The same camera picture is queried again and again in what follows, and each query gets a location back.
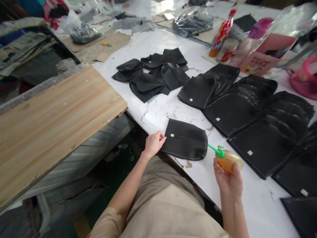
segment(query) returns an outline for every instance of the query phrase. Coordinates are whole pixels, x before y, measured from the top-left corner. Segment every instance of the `white work table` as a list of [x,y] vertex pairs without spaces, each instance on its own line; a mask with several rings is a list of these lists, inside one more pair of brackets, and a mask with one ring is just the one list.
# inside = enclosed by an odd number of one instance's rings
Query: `white work table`
[[[127,46],[113,53],[105,63],[95,63],[94,67],[128,102],[128,112],[148,134],[155,133],[157,130],[165,133],[168,120],[172,118],[192,123],[204,129],[208,136],[209,144],[213,146],[221,145],[225,149],[233,150],[226,142],[226,139],[216,129],[213,129],[212,124],[201,111],[179,100],[177,94],[181,88],[173,90],[168,96],[159,94],[148,102],[143,103],[132,93],[128,83],[122,83],[111,78],[117,72],[116,67],[130,59],[140,59],[154,53],[162,54],[164,49],[176,47],[179,47],[188,61],[190,69],[186,73],[190,77],[204,73],[215,66],[201,57],[209,50],[205,45],[175,35],[164,29],[155,29],[154,32],[135,34]],[[279,83],[277,92],[287,90],[296,94],[288,83],[288,74],[285,71],[279,72],[279,76],[275,80]],[[315,105],[315,110],[317,110],[316,101],[309,99],[307,101]],[[214,151],[208,148],[206,157],[201,161],[188,162],[187,160],[172,158],[178,162],[206,195],[221,208],[219,188],[213,169],[214,157]],[[244,165],[242,170],[244,181],[243,202],[251,237],[298,238],[299,235],[279,199],[281,197],[290,197],[290,195],[271,178],[262,180],[246,163]]]

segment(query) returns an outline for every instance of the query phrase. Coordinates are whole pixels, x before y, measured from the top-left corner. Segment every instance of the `pink bottle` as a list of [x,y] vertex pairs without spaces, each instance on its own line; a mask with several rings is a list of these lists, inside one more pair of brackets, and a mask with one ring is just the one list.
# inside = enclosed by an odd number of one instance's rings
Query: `pink bottle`
[[300,95],[317,100],[317,55],[304,61],[301,69],[290,77],[290,84]]
[[254,24],[248,37],[245,38],[239,46],[239,49],[232,58],[230,65],[235,67],[239,67],[241,65],[251,50],[253,50],[265,36],[265,33],[271,27],[273,21],[273,18],[263,18],[259,20],[258,23]]

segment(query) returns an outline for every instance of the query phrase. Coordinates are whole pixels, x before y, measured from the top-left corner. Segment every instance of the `floor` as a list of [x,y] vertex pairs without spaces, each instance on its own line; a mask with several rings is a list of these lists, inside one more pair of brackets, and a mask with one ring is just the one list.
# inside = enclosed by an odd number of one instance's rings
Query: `floor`
[[128,147],[112,162],[102,160],[92,171],[102,179],[106,188],[74,224],[65,231],[63,238],[86,238],[105,210],[112,196],[138,161],[145,146],[147,134],[137,126],[119,144]]

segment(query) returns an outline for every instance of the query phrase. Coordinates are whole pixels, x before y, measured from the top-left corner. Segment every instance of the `pink box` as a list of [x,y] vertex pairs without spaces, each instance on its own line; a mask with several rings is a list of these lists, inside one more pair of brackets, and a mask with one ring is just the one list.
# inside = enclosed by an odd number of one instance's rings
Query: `pink box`
[[[270,33],[267,38],[255,49],[255,51],[241,64],[241,72],[246,74],[254,74],[256,76],[265,75],[271,68],[276,66],[277,63],[285,57],[287,52],[292,48],[296,41],[297,38],[291,36]],[[279,50],[286,46],[289,46],[289,49],[280,59],[265,54],[268,50]]]

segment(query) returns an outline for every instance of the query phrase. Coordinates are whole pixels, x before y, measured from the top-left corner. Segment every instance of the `hand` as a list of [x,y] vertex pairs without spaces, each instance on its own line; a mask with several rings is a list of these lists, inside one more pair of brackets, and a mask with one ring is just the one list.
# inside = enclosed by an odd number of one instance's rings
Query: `hand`
[[145,149],[143,153],[150,159],[162,148],[166,137],[161,131],[149,135],[145,141]]
[[220,189],[220,194],[240,200],[242,198],[243,181],[237,163],[233,164],[233,173],[230,173],[225,171],[220,166],[217,159],[214,158],[214,170],[216,180]]

